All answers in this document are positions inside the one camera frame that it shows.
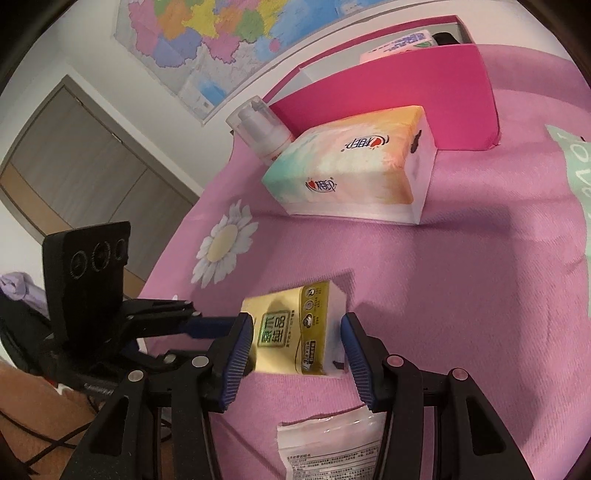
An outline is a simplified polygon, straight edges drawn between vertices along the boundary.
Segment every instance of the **metal bolt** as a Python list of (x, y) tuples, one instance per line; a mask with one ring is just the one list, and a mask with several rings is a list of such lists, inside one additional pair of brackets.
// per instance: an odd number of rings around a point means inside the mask
[(132, 371), (127, 378), (129, 378), (130, 382), (139, 382), (144, 377), (144, 372), (141, 370), (134, 370)]
[(196, 368), (205, 367), (209, 363), (209, 358), (203, 355), (196, 356), (191, 361), (191, 364)]
[(455, 378), (456, 380), (468, 380), (468, 372), (466, 372), (463, 368), (454, 368), (452, 371), (452, 375), (453, 378)]
[(401, 367), (404, 365), (404, 358), (398, 355), (390, 355), (386, 361), (391, 367)]

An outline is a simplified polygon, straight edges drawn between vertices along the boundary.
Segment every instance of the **cloth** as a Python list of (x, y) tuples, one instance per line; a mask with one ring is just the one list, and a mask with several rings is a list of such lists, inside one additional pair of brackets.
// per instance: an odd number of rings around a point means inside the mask
[(49, 318), (45, 290), (37, 287), (26, 273), (0, 275), (0, 289), (11, 300), (22, 300), (32, 309)]
[[(428, 371), (470, 372), (537, 480), (562, 480), (591, 436), (586, 225), (546, 125), (591, 138), (591, 91), (575, 65), (482, 46), (502, 138), (438, 153), (420, 226), (289, 217), (264, 166), (235, 137), (158, 260), (142, 296), (235, 315), (245, 297), (332, 279), (369, 335)], [(190, 349), (185, 336), (150, 352)], [(276, 427), (360, 405), (342, 379), (251, 374), (212, 417), (225, 478), (281, 479)]]

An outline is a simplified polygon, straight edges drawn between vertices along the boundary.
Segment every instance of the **black bracket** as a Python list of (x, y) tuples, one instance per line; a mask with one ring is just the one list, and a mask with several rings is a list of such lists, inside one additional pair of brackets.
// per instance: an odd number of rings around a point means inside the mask
[(209, 412), (224, 412), (244, 372), (253, 324), (238, 316), (207, 352), (172, 351), (167, 368), (128, 372), (109, 396), (61, 480), (160, 480), (160, 409), (172, 407), (177, 480), (221, 480)]
[(348, 313), (341, 336), (360, 397), (387, 412), (374, 480), (418, 480), (423, 408), (435, 410), (434, 480), (534, 480), (509, 431), (472, 377), (461, 368), (425, 372), (390, 355)]

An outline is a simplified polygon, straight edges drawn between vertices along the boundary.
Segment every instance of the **gray door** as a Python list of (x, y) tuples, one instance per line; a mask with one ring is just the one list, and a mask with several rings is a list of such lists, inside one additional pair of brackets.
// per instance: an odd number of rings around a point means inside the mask
[(71, 228), (130, 221), (128, 271), (142, 281), (193, 206), (65, 86), (30, 122), (8, 167)]

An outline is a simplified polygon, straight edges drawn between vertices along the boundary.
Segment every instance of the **tissue pack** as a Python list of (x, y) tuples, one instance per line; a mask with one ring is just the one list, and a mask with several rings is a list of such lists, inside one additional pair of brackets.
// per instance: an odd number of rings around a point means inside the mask
[(291, 215), (419, 223), (436, 153), (422, 107), (381, 110), (310, 128), (262, 182)]

